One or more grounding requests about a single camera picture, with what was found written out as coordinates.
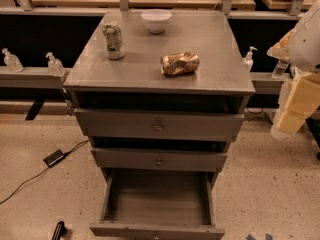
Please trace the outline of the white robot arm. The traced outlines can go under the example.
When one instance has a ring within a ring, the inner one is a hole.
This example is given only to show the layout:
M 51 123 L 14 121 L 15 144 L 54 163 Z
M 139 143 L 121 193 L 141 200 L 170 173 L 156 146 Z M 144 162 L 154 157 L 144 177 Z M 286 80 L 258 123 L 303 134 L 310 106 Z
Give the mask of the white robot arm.
M 293 79 L 280 89 L 279 108 L 270 130 L 272 137 L 294 135 L 320 107 L 320 1 L 317 0 L 292 30 L 268 51 L 267 55 L 288 62 Z

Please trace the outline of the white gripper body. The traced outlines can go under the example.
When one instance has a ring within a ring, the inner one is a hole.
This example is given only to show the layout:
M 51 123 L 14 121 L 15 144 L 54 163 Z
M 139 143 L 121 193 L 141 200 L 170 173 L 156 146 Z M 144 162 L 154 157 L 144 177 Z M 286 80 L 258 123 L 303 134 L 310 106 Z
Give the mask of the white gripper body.
M 311 30 L 290 30 L 275 45 L 268 49 L 267 55 L 288 61 L 298 68 L 302 75 L 319 75 L 320 32 Z

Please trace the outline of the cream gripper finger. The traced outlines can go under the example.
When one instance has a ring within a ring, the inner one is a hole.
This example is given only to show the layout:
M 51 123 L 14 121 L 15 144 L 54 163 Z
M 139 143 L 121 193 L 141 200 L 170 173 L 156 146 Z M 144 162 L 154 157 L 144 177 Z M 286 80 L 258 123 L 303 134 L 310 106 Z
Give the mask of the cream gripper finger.
M 300 114 L 277 110 L 270 134 L 275 139 L 286 139 L 293 136 L 304 123 L 305 118 Z
M 320 106 L 320 76 L 302 75 L 293 82 L 285 109 L 310 117 Z

